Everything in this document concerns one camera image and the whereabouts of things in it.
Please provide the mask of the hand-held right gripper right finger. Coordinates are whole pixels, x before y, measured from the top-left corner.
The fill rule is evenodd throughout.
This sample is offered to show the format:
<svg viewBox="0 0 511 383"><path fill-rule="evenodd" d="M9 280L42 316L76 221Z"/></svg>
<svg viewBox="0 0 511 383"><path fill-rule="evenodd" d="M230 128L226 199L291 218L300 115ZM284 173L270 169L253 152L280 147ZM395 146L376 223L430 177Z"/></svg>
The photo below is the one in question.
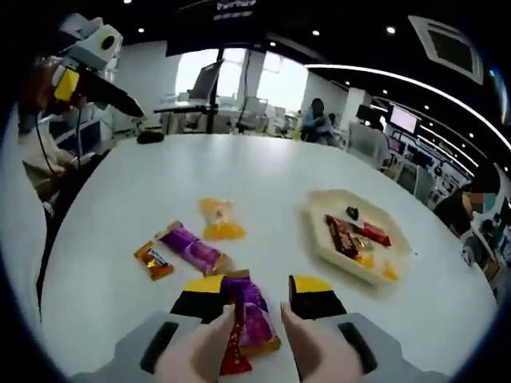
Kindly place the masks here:
<svg viewBox="0 0 511 383"><path fill-rule="evenodd" d="M423 371L409 363L398 340L363 315L347 312L331 285L322 279L291 275L289 303L297 316L317 321L355 348L363 382L447 381L442 373Z"/></svg>

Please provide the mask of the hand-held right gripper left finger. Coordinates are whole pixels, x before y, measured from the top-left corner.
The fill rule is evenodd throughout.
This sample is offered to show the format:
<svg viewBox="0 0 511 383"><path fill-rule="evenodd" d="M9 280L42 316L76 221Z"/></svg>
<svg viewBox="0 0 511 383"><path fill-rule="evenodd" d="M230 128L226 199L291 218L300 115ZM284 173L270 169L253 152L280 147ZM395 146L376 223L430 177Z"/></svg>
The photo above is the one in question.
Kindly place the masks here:
<svg viewBox="0 0 511 383"><path fill-rule="evenodd" d="M117 342L113 359L95 372L73 375L72 382L154 382L161 354L196 327L218 318L224 299L220 294L222 276L190 282L172 309L158 311Z"/></svg>

